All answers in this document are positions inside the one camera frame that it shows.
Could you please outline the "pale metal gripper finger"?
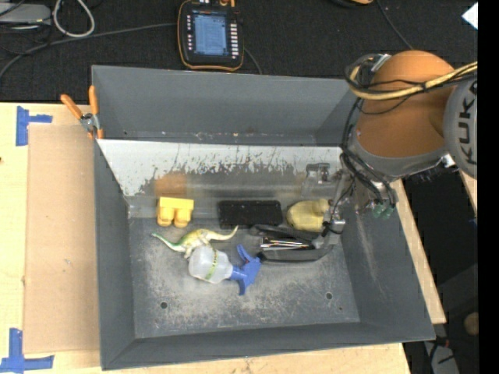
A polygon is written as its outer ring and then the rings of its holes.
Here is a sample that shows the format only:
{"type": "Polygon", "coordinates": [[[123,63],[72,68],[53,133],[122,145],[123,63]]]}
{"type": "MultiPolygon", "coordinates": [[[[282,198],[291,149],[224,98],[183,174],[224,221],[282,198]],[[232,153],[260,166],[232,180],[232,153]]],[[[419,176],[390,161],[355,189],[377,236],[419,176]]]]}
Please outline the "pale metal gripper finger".
{"type": "Polygon", "coordinates": [[[301,195],[306,198],[324,197],[331,193],[329,163],[315,163],[306,166],[301,195]]]}
{"type": "Polygon", "coordinates": [[[344,219],[333,219],[324,221],[318,229],[317,237],[312,240],[311,245],[315,249],[327,249],[337,245],[341,241],[345,227],[344,219]]]}

